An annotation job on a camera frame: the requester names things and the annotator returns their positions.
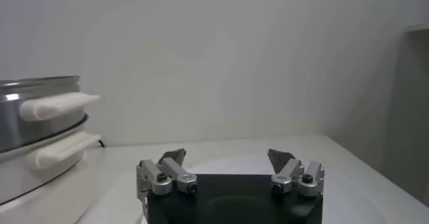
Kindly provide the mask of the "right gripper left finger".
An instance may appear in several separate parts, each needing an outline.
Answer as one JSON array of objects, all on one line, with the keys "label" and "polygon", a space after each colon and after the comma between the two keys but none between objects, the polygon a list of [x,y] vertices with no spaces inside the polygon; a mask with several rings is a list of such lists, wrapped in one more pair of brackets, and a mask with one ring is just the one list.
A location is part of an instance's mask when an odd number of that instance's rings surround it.
[{"label": "right gripper left finger", "polygon": [[197,175],[183,169],[186,156],[184,148],[168,151],[155,163],[152,160],[141,160],[136,166],[137,198],[144,209],[148,206],[147,196],[153,193],[166,196],[176,190],[194,195],[198,191]]}]

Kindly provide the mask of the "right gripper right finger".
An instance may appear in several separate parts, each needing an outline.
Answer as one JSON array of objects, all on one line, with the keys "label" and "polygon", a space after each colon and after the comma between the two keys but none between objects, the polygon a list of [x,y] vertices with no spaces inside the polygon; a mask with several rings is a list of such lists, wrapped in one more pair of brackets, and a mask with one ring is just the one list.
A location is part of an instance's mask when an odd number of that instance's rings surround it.
[{"label": "right gripper right finger", "polygon": [[267,156],[275,174],[271,176],[271,191],[284,195],[297,190],[303,197],[316,197],[324,192],[324,168],[320,162],[303,163],[289,152],[269,149]]}]

